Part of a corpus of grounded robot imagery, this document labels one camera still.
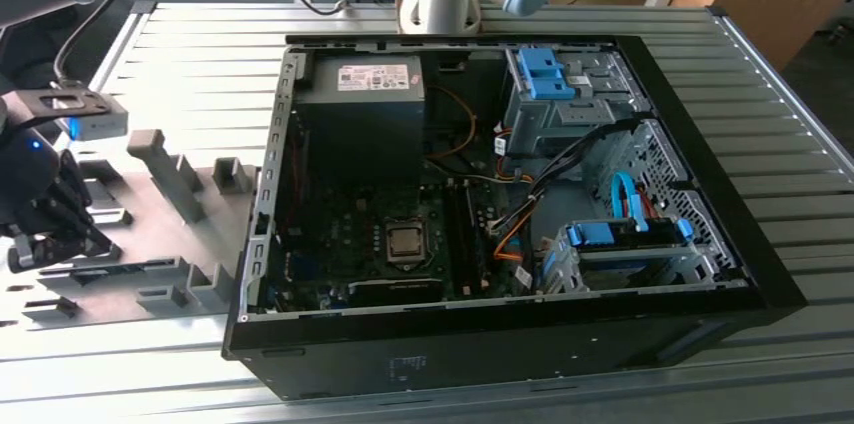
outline orange cable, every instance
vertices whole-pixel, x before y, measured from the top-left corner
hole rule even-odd
[[[510,232],[508,233],[508,235],[502,239],[502,242],[498,243],[498,247],[496,248],[496,251],[493,252],[493,256],[494,257],[500,258],[500,256],[510,256],[510,255],[513,255],[513,254],[504,254],[502,253],[502,249],[505,249],[505,246],[508,245],[508,242],[510,241],[510,238],[520,231],[520,228],[522,227],[522,224],[525,224],[525,221],[529,220],[529,218],[532,217],[532,214],[534,214],[534,209],[532,209],[528,212],[528,214],[525,214],[525,216],[522,216],[520,218],[520,221],[517,222],[517,225],[513,226],[513,229],[510,230]]]
[[[502,163],[505,162],[505,156],[498,158],[498,162],[496,163],[496,175],[502,181],[513,181],[516,179],[514,176],[509,174],[502,174]],[[534,178],[528,174],[522,174],[522,180],[529,184],[534,182]]]
[[[448,157],[456,153],[458,153],[460,151],[462,151],[466,146],[469,145],[469,143],[472,142],[472,140],[476,138],[476,130],[477,130],[477,116],[476,113],[472,111],[472,107],[469,107],[469,104],[466,104],[466,101],[464,101],[464,99],[454,94],[449,89],[446,89],[445,87],[441,86],[429,86],[429,89],[436,89],[438,91],[442,91],[446,95],[449,95],[452,97],[452,99],[454,99],[457,101],[457,103],[460,104],[460,107],[464,108],[464,110],[466,111],[466,114],[469,114],[469,122],[470,122],[470,126],[469,126],[469,136],[466,137],[466,140],[464,141],[464,143],[457,146],[454,149],[452,149],[450,151],[444,151],[444,152],[434,152],[433,154],[428,154],[428,157],[432,159],[440,159],[442,157]]]

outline label sticker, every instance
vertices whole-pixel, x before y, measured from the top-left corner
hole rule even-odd
[[[496,138],[496,154],[504,156],[508,153],[508,140],[504,137]]]
[[[588,76],[566,76],[566,82],[570,86],[589,86],[590,78]]]
[[[401,91],[410,88],[406,64],[393,66],[342,66],[340,91]]]
[[[389,381],[406,384],[428,367],[428,356],[396,357],[389,360]]]
[[[517,266],[517,279],[522,283],[526,289],[532,288],[532,273],[524,269],[522,266]]]

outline motherboard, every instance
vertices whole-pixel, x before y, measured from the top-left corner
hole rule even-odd
[[[488,223],[505,190],[426,170],[417,186],[316,186],[282,232],[281,311],[498,297]]]

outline power supply label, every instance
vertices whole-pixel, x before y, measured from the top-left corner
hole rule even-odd
[[[342,66],[338,70],[340,91],[401,91],[410,88],[406,64],[390,66]]]

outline aluminum slotted table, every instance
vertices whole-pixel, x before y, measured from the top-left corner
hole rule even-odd
[[[93,86],[117,94],[131,115],[135,109],[159,113],[167,146],[191,162],[229,155],[262,163],[288,34],[396,32],[393,10],[376,6],[346,18],[274,4],[135,10]],[[705,9],[620,7],[548,8],[522,20],[488,8],[485,31],[644,37],[811,306],[674,368],[297,405],[282,404],[241,363],[222,359],[225,315],[39,332],[13,326],[0,329],[0,375],[15,383],[0,395],[5,416],[159,413],[154,422],[445,422],[460,413],[466,422],[852,418],[854,165],[731,20]]]

